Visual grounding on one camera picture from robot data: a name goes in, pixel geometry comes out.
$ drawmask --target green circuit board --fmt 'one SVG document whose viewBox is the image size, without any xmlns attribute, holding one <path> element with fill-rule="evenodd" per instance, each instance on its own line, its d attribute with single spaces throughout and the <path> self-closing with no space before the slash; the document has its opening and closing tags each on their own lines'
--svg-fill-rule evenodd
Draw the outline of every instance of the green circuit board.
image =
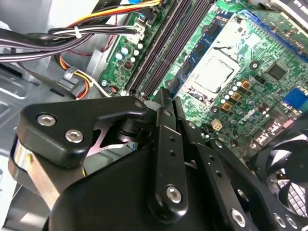
<svg viewBox="0 0 308 231">
<path fill-rule="evenodd" d="M 121 36 L 112 51 L 102 77 L 99 79 L 100 84 L 105 80 L 107 81 L 106 83 L 108 86 L 115 86 L 120 90 L 124 89 L 129 78 L 134 73 L 134 70 L 138 68 L 138 64 L 144 58 L 147 48 L 152 43 L 156 33 L 159 31 L 159 28 L 167 16 L 173 2 L 174 0 L 171 0 L 164 4 L 162 8 L 154 8 L 154 10 L 157 10 L 158 14 L 151 26 L 147 25 L 146 22 L 139 20 L 141 17 L 138 13 L 133 13 L 131 15 L 127 25 L 133 26 L 136 22 L 138 22 L 138 24 L 143 27 L 141 29 L 144 29 L 142 32 L 144 34 L 144 38 L 140 40 L 142 49 L 138 49 L 138 45 L 129 40 L 127 36 Z M 123 48 L 128 50 L 128 54 L 121 53 Z M 117 58 L 117 55 L 122 56 L 121 60 Z"/>
<path fill-rule="evenodd" d="M 233 10 L 242 9 L 243 4 L 232 5 L 232 8 Z M 182 67 L 184 60 L 202 36 L 202 28 L 211 23 L 218 9 L 217 5 L 212 7 L 160 87 L 168 87 L 170 81 Z M 237 17 L 235 15 L 226 26 L 230 27 L 232 24 L 236 24 Z M 280 25 L 280 30 L 284 30 L 283 26 L 284 24 Z M 286 118 L 289 117 L 294 120 L 298 118 L 300 113 L 283 105 L 282 99 L 297 86 L 308 89 L 308 65 L 304 61 L 249 19 L 246 20 L 243 29 L 245 33 L 232 48 L 240 70 L 229 85 L 214 99 L 214 102 L 209 105 L 187 92 L 180 91 L 178 94 L 182 100 L 186 118 L 200 128 L 210 127 L 211 122 L 215 119 L 221 122 L 222 128 L 219 131 L 212 130 L 207 138 L 218 137 L 232 148 L 238 156 L 241 156 L 247 145 L 249 146 L 251 141 L 257 139 L 259 135 L 263 138 L 259 146 L 262 146 L 274 136 L 274 134 L 266 132 L 266 129 L 268 129 L 268 124 L 277 118 L 271 111 L 263 111 L 262 104 L 265 103 L 269 109 L 279 110 Z M 250 67 L 253 61 L 259 62 L 258 68 L 255 70 Z M 273 66 L 279 66 L 285 71 L 280 79 L 275 79 L 269 74 L 269 70 Z M 262 83 L 255 78 L 256 76 L 262 78 Z M 235 92 L 240 95 L 240 99 L 237 101 L 226 100 L 228 105 L 225 106 L 224 103 L 221 103 L 221 100 L 224 99 L 224 95 L 228 95 L 228 92 L 236 86 L 238 81 L 242 83 L 247 81 L 250 85 L 249 89 L 243 90 L 239 87 L 239 90 Z M 246 119 L 243 119 L 243 115 L 239 115 L 239 112 L 244 113 Z"/>
<path fill-rule="evenodd" d="M 137 47 L 135 43 L 129 41 L 125 36 L 119 39 L 110 55 L 100 83 L 105 80 L 108 86 L 118 87 L 119 93 L 121 93 L 147 50 L 150 49 L 152 39 L 159 31 L 171 4 L 169 2 L 169 5 L 159 12 L 152 26 L 145 27 L 145 37 L 142 40 L 143 49 L 138 56 L 133 54 L 133 50 Z M 177 96 L 182 100 L 186 118 L 202 129 L 206 140 L 211 137 L 219 138 L 238 156 L 243 156 L 245 150 L 252 147 L 252 144 L 255 144 L 254 148 L 261 148 L 301 116 L 301 111 L 282 103 L 283 98 L 290 91 L 300 86 L 302 91 L 308 95 L 306 90 L 308 89 L 307 63 L 288 46 L 242 14 L 243 10 L 250 10 L 260 17 L 264 24 L 271 26 L 272 31 L 277 35 L 306 52 L 307 34 L 283 13 L 262 11 L 247 0 L 218 0 L 210 8 L 184 49 L 181 50 L 156 90 L 157 92 L 161 87 L 169 87 L 178 71 L 183 67 L 185 60 L 204 35 L 204 29 L 213 24 L 217 14 L 222 11 L 232 12 L 233 16 L 226 22 L 217 37 L 222 44 L 221 48 L 217 49 L 232 57 L 239 66 L 238 71 L 211 102 L 206 99 L 197 99 L 187 89 L 180 90 Z M 130 17 L 128 25 L 134 25 L 136 21 L 139 21 L 139 15 L 134 13 Z M 161 53 L 172 46 L 173 36 L 179 30 L 180 28 L 176 29 L 168 38 Z M 232 41 L 231 45 L 223 45 L 230 41 Z M 129 53 L 119 60 L 116 55 L 121 52 L 123 47 L 126 47 Z M 134 63 L 130 62 L 131 57 L 136 58 Z M 127 62 L 132 64 L 129 69 L 125 67 Z M 257 62 L 256 68 L 252 66 L 254 62 Z M 156 59 L 152 70 L 158 64 L 159 59 Z M 215 71 L 210 74 L 213 78 L 216 77 Z M 144 78 L 139 89 L 149 84 L 151 70 L 146 75 L 148 77 Z M 219 121 L 221 127 L 214 129 L 216 122 L 213 123 L 213 121 Z"/>
</svg>

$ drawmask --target chip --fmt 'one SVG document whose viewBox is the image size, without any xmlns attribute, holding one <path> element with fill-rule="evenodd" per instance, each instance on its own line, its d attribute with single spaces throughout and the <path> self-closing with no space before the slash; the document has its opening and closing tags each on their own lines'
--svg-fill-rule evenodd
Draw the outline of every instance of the chip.
<svg viewBox="0 0 308 231">
<path fill-rule="evenodd" d="M 232 106 L 230 104 L 228 104 L 228 103 L 225 103 L 224 105 L 222 105 L 221 108 L 228 112 L 228 111 L 231 110 Z"/>
<path fill-rule="evenodd" d="M 234 93 L 232 96 L 231 96 L 232 99 L 234 99 L 235 101 L 239 101 L 239 99 L 241 98 L 241 95 L 239 93 Z"/>
<path fill-rule="evenodd" d="M 232 98 L 229 99 L 229 102 L 231 102 L 231 103 L 233 103 L 233 104 L 236 104 L 236 103 L 237 103 L 237 101 L 234 100 L 234 99 L 232 99 Z"/>
<path fill-rule="evenodd" d="M 256 75 L 254 78 L 255 78 L 256 81 L 258 81 L 261 84 L 265 83 L 265 79 L 261 76 Z"/>
<path fill-rule="evenodd" d="M 275 80 L 280 80 L 286 73 L 287 71 L 277 64 L 273 64 L 267 71 L 267 74 L 269 74 Z"/>
<path fill-rule="evenodd" d="M 185 65 L 183 66 L 183 69 L 182 69 L 185 75 L 189 72 L 191 66 L 192 65 L 190 64 L 190 62 L 185 63 Z"/>
<path fill-rule="evenodd" d="M 200 57 L 203 54 L 204 50 L 205 50 L 205 46 L 203 44 L 199 44 L 195 49 L 196 55 Z"/>
<path fill-rule="evenodd" d="M 244 88 L 239 88 L 239 91 L 243 94 L 246 94 L 247 93 L 247 90 L 245 90 Z"/>
<path fill-rule="evenodd" d="M 248 89 L 250 89 L 250 87 L 251 87 L 250 82 L 248 82 L 247 80 L 242 81 L 242 88 L 244 88 L 245 90 L 248 90 Z"/>
<path fill-rule="evenodd" d="M 217 31 L 217 29 L 219 28 L 219 25 L 218 24 L 214 24 L 213 26 L 211 26 L 208 31 L 207 31 L 207 34 L 209 36 L 213 36 L 215 34 L 215 32 Z"/>
<path fill-rule="evenodd" d="M 180 85 L 180 81 L 178 78 L 174 77 L 172 82 L 169 84 L 169 90 L 174 91 Z"/>
</svg>

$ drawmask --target blue ram slot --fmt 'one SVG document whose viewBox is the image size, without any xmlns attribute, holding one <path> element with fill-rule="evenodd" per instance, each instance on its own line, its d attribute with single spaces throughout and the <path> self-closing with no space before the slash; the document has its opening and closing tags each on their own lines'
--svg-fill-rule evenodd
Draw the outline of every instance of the blue ram slot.
<svg viewBox="0 0 308 231">
<path fill-rule="evenodd" d="M 267 33 L 269 33 L 271 36 L 273 36 L 276 40 L 278 40 L 282 45 L 284 45 L 286 48 L 290 49 L 292 52 L 297 54 L 302 60 L 304 60 L 306 63 L 308 63 L 308 57 L 302 54 L 297 48 L 295 48 L 292 44 L 287 42 L 285 39 L 281 38 L 279 35 L 277 35 L 275 32 L 273 32 L 267 25 L 265 25 L 261 20 L 254 15 L 252 12 L 248 10 L 242 10 L 238 12 L 238 14 L 242 14 L 249 18 L 251 21 L 256 23 L 259 27 L 261 27 L 263 30 L 265 30 Z"/>
<path fill-rule="evenodd" d="M 185 84 L 189 75 L 192 73 L 194 68 L 198 65 L 204 54 L 208 51 L 212 43 L 218 37 L 220 32 L 223 30 L 226 23 L 230 20 L 233 13 L 221 11 L 216 14 L 213 21 L 210 23 L 209 27 L 203 34 L 203 36 L 198 41 L 195 48 L 192 50 L 188 58 L 185 60 L 184 64 L 174 76 L 173 81 L 178 84 L 169 87 L 171 92 L 171 97 L 174 98 L 181 87 Z"/>
</svg>

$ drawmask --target black capacitor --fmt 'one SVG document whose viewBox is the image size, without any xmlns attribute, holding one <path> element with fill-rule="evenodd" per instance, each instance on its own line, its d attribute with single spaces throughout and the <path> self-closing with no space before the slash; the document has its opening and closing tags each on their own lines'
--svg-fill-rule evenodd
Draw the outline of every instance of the black capacitor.
<svg viewBox="0 0 308 231">
<path fill-rule="evenodd" d="M 264 108 L 265 111 L 269 111 L 270 110 L 270 106 L 267 103 L 262 103 L 262 107 Z"/>
<path fill-rule="evenodd" d="M 263 107 L 258 107 L 258 111 L 262 114 L 262 115 L 265 115 L 266 114 L 266 111 Z"/>
</svg>

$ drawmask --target fan grille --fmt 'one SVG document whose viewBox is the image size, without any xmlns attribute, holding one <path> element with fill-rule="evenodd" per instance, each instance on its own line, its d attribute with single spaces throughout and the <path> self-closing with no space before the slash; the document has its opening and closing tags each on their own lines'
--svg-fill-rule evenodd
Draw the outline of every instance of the fan grille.
<svg viewBox="0 0 308 231">
<path fill-rule="evenodd" d="M 279 188 L 281 189 L 287 183 L 288 183 L 288 180 L 279 180 L 278 181 Z M 290 202 L 290 206 L 294 212 L 296 212 L 300 216 L 308 217 L 306 208 L 305 208 L 305 189 L 304 188 L 292 183 L 289 193 L 288 193 L 288 199 Z"/>
</svg>

